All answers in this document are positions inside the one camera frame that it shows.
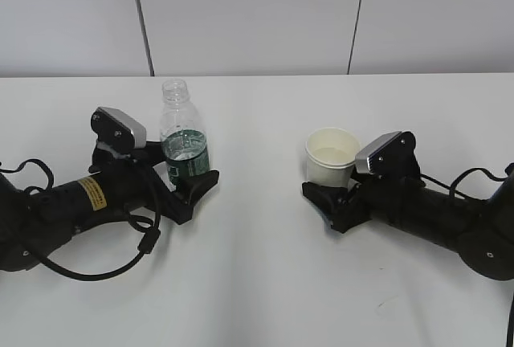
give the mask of yellow warning label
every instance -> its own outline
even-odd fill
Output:
[[[104,209],[107,206],[107,200],[105,199],[104,192],[98,182],[92,177],[85,177],[78,181],[78,183],[84,188],[88,194],[89,200],[94,211]]]

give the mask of white wall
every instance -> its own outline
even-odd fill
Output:
[[[514,71],[512,0],[362,0],[352,74]]]
[[[0,0],[0,76],[147,76],[134,0]]]
[[[156,75],[346,73],[358,0],[141,0]]]

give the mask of robotic arm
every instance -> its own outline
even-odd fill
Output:
[[[305,182],[303,194],[335,231],[345,233],[375,218],[457,252],[481,275],[514,279],[514,164],[506,169],[506,178],[474,168],[445,186],[421,173],[415,146],[411,132],[385,134],[356,155],[352,175],[356,183],[351,189]],[[470,198],[456,190],[477,170],[503,182],[488,200]],[[427,189],[422,178],[446,187],[449,194]]]
[[[53,175],[40,160],[27,160],[16,170],[0,170],[0,269],[20,271],[43,263],[76,280],[105,280],[133,267],[149,254],[159,238],[161,215],[183,224],[193,218],[194,205],[218,183],[219,173],[181,179],[170,192],[153,167],[165,160],[160,142],[147,142],[146,129],[114,108],[98,108],[91,127],[98,135],[92,175],[53,187]],[[45,189],[17,190],[2,173],[16,173],[35,163],[48,176]],[[132,210],[147,207],[155,219]],[[73,236],[110,222],[128,222],[143,234],[136,257],[115,271],[84,275],[47,257]]]

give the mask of black cable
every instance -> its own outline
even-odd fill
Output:
[[[421,175],[422,178],[425,178],[426,180],[430,181],[430,182],[433,182],[435,185],[439,185],[441,186],[442,188],[446,189],[446,190],[450,190],[450,186],[447,185],[447,184],[444,184],[442,182],[440,182],[439,180],[436,180],[435,178],[433,177],[430,177],[430,176],[427,176],[425,174],[422,174]],[[458,190],[455,191],[455,194],[459,195],[460,197],[462,198],[465,198],[466,200],[475,200],[475,198],[473,197],[470,197],[468,196],[467,194],[464,194],[462,192],[459,192]]]
[[[0,173],[9,173],[9,174],[17,173],[17,172],[21,171],[23,169],[23,167],[25,166],[25,164],[28,162],[32,162],[32,163],[35,163],[36,165],[39,165],[39,167],[41,167],[43,172],[48,176],[47,190],[49,190],[53,186],[53,181],[54,181],[53,173],[51,172],[50,168],[41,160],[37,160],[37,159],[26,160],[17,169],[15,169],[15,170],[0,169]],[[155,216],[154,216],[154,220],[153,220],[153,225],[150,228],[155,229],[155,231],[157,232],[157,237],[158,237],[159,224],[161,222],[161,204],[159,203],[159,197],[157,195],[157,191],[155,190],[155,187],[153,186],[153,183],[151,182],[149,177],[146,175],[145,171],[143,169],[139,169],[137,166],[136,166],[136,169],[137,169],[138,173],[140,173],[140,175],[144,178],[145,182],[147,183],[147,186],[149,187],[150,193],[153,198],[153,204],[155,206]],[[30,192],[27,192],[27,190],[30,190],[30,189],[41,190],[41,188],[38,188],[36,186],[27,188],[25,190],[27,195],[30,194]],[[114,271],[100,273],[100,274],[93,274],[93,275],[78,273],[78,272],[70,271],[69,269],[66,269],[65,267],[62,267],[62,266],[58,265],[57,263],[54,263],[53,261],[48,259],[45,255],[43,255],[35,247],[33,247],[32,244],[28,243],[18,233],[17,230],[10,227],[10,225],[7,224],[6,221],[0,219],[0,223],[6,229],[6,231],[8,233],[10,233],[22,245],[22,247],[25,248],[42,265],[50,268],[52,271],[59,273],[62,276],[66,276],[66,277],[68,277],[70,279],[74,279],[74,280],[100,281],[100,280],[111,279],[113,277],[116,277],[116,276],[121,275],[122,273],[128,271],[130,268],[132,268],[134,265],[136,265],[143,258],[143,256],[146,253],[149,253],[149,251],[147,251],[145,249],[140,249],[139,252],[137,253],[137,255],[131,261],[126,263],[123,267],[120,267]],[[151,236],[152,233],[150,233],[150,228],[145,228],[146,229],[145,235],[143,236],[143,239],[141,240],[140,246],[138,248],[140,248],[141,244],[144,243],[147,235]]]
[[[496,177],[494,174],[492,174],[489,170],[487,170],[485,168],[471,168],[471,169],[468,169],[465,172],[463,172],[460,176],[458,176],[451,183],[451,185],[450,185],[450,193],[448,194],[448,196],[450,197],[451,201],[453,201],[455,199],[455,194],[457,193],[457,190],[456,190],[457,185],[464,178],[466,178],[468,175],[470,175],[473,172],[477,172],[477,171],[480,171],[480,172],[484,173],[490,180],[493,180],[493,181],[496,181],[496,182],[503,182],[503,181],[505,181],[507,179],[507,178]]]
[[[514,296],[512,297],[511,311],[508,314],[508,325],[507,325],[507,347],[512,347],[514,339]]]

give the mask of water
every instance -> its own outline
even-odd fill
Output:
[[[348,164],[355,159],[345,151],[336,148],[321,148],[315,150],[312,155],[318,160],[332,165]]]
[[[203,174],[210,170],[206,136],[197,130],[173,133],[162,142],[169,180]]]

